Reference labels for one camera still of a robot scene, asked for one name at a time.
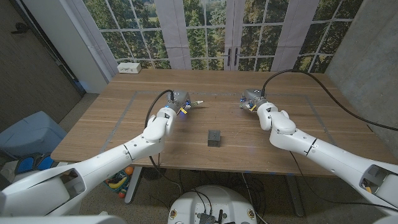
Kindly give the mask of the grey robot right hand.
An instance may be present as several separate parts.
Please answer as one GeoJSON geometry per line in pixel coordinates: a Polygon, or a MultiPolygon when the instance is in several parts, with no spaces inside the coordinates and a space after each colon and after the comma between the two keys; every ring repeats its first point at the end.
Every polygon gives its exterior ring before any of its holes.
{"type": "Polygon", "coordinates": [[[262,104],[267,103],[266,97],[261,95],[261,90],[245,89],[240,98],[240,108],[255,113],[262,104]]]}

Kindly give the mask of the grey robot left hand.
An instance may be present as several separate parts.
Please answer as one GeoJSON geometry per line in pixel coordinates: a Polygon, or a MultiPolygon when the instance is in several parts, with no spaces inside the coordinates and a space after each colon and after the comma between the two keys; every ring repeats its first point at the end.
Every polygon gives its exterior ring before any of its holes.
{"type": "Polygon", "coordinates": [[[186,110],[193,106],[197,106],[203,101],[192,101],[190,95],[187,91],[175,90],[173,93],[167,93],[167,103],[166,108],[171,108],[177,114],[179,112],[186,113],[186,110]]]}

